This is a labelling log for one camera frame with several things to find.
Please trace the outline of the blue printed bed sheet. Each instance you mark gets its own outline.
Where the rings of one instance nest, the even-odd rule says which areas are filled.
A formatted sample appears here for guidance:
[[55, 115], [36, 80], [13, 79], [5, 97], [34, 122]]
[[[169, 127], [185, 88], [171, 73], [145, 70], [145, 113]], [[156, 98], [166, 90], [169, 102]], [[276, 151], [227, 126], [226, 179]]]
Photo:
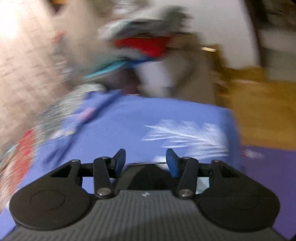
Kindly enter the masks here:
[[[95, 107], [97, 116], [75, 134], [47, 141], [37, 152], [37, 161], [21, 183], [27, 186], [70, 159], [86, 163], [103, 154], [125, 149], [128, 163], [162, 162], [165, 151], [209, 163], [221, 159], [239, 166], [240, 141], [231, 112], [214, 105], [163, 98], [126, 96], [117, 92], [91, 94], [80, 110]], [[69, 232], [23, 232], [11, 211], [1, 215], [4, 240], [205, 240], [208, 225], [195, 223], [190, 207], [174, 210], [172, 196], [141, 193], [122, 195], [103, 202], [87, 223]]]

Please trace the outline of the red floral patterned blanket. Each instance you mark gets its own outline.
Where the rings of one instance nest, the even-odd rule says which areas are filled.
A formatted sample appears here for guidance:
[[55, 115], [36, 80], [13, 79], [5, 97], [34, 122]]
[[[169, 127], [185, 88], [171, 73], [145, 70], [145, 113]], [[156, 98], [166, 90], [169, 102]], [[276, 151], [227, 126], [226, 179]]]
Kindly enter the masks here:
[[62, 122], [73, 115], [91, 92], [106, 92], [102, 84], [87, 83], [75, 87], [38, 117], [33, 128], [23, 134], [19, 142], [6, 152], [1, 160], [1, 211], [8, 208], [12, 195], [34, 164], [38, 148], [54, 136]]

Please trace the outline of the purple floor mat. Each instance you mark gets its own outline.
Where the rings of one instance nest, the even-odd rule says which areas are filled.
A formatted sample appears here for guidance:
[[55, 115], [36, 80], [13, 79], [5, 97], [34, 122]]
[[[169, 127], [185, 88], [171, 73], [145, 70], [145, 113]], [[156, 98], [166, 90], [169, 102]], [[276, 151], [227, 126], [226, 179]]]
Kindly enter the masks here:
[[295, 235], [295, 151], [243, 146], [240, 161], [247, 176], [278, 196], [280, 212], [273, 228], [290, 240]]

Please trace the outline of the brown wooden furniture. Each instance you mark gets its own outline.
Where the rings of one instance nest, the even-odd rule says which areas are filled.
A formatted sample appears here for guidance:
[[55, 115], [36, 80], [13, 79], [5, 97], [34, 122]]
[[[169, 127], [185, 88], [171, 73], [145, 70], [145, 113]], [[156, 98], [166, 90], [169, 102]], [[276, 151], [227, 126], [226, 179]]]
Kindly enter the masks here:
[[241, 142], [295, 150], [295, 84], [268, 81], [259, 66], [229, 68], [219, 45], [201, 49], [211, 65], [216, 104], [233, 111]]

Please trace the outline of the pile of mixed clothes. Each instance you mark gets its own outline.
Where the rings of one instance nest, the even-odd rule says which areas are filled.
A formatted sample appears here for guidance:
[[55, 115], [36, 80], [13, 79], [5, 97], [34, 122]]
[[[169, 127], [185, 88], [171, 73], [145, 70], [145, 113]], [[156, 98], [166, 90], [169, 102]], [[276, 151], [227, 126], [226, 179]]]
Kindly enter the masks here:
[[183, 30], [179, 6], [146, 8], [98, 30], [110, 61], [85, 81], [148, 97], [215, 103], [211, 69], [196, 33]]

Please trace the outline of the beige patterned curtain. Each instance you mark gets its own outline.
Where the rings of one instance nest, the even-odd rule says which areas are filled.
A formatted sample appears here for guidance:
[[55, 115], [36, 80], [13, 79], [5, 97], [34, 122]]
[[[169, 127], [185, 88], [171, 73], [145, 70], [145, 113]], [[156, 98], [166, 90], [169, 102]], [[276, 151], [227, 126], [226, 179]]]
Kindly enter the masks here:
[[1, 1], [1, 153], [67, 92], [55, 65], [56, 33], [47, 1]]

